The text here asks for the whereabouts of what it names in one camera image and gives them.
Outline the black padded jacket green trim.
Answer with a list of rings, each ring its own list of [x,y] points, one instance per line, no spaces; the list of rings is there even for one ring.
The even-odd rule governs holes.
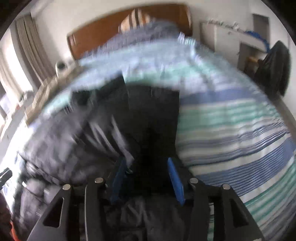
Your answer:
[[[179,93],[122,76],[74,92],[43,120],[20,151],[13,224],[20,240],[206,240],[209,207],[201,182],[189,183],[175,139]],[[109,200],[116,161],[127,170]],[[184,185],[176,199],[167,160]]]

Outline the blue green striped bedsheet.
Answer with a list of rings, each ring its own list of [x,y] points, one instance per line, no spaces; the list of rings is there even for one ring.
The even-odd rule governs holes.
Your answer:
[[[266,240],[292,239],[295,143],[267,96],[242,72],[193,39],[158,39],[82,58],[82,72],[32,124],[66,109],[72,94],[122,76],[179,93],[175,148],[209,185],[230,184]]]

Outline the beige fleece blanket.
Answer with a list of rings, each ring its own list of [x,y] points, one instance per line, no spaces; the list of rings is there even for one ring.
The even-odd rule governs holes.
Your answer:
[[[43,107],[60,91],[67,87],[82,72],[82,66],[73,64],[65,71],[46,79],[37,91],[32,104],[26,109],[26,124],[29,126],[41,113]]]

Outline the white drawer desk at window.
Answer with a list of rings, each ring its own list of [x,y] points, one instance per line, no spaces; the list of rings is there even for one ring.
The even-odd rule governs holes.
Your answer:
[[[26,109],[32,104],[35,93],[33,91],[27,91],[21,96],[20,102],[16,105],[14,111],[11,111],[6,117],[3,126],[1,127],[1,141],[5,138],[9,138],[8,131],[9,128],[13,127],[13,124],[20,122],[24,115]]]

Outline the small round white speaker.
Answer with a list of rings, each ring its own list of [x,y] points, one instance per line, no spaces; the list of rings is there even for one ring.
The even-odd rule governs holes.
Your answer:
[[[68,69],[68,65],[64,61],[57,61],[55,64],[56,75],[63,74]]]

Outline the beige curtain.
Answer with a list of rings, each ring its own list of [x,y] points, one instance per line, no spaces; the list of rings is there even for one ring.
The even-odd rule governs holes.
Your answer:
[[[16,20],[16,34],[29,64],[29,70],[32,72],[32,79],[35,81],[35,86],[39,88],[45,80],[55,75],[55,70],[49,61],[31,14]]]

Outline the brown wooden headboard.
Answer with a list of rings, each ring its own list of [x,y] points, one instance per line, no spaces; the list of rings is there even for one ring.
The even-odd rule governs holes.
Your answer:
[[[118,33],[119,24],[136,8],[157,19],[174,22],[186,36],[193,35],[190,8],[184,3],[156,3],[146,6],[132,6],[129,9],[112,11],[70,32],[67,35],[67,43],[73,59],[82,58],[85,52],[102,46],[115,36]]]

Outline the dark blue checked pillow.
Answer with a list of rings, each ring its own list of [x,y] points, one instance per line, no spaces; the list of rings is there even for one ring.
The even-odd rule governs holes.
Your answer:
[[[180,29],[175,23],[158,20],[151,22],[144,27],[132,29],[124,33],[118,33],[105,44],[86,51],[82,55],[82,58],[113,52],[142,42],[152,42],[157,39],[177,39],[180,32]]]

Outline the white bedside cabinet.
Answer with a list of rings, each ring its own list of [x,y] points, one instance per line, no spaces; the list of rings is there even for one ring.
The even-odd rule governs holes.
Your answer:
[[[205,46],[241,71],[247,57],[267,51],[264,42],[250,34],[208,22],[200,24],[200,38]]]

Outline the striped orange white pillow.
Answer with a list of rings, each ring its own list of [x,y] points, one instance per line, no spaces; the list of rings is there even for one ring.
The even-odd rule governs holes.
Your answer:
[[[118,26],[118,32],[125,33],[130,30],[138,29],[155,20],[156,18],[143,12],[141,9],[134,9]]]

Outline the blue cloth on cabinet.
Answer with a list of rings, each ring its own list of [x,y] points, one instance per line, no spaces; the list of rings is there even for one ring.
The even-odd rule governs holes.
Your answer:
[[[254,31],[245,31],[245,33],[248,34],[248,35],[251,35],[252,37],[254,37],[254,38],[256,38],[256,39],[258,39],[260,41],[262,41],[264,46],[265,46],[266,52],[268,53],[270,51],[269,42],[266,39],[264,39],[259,33],[254,32]]]

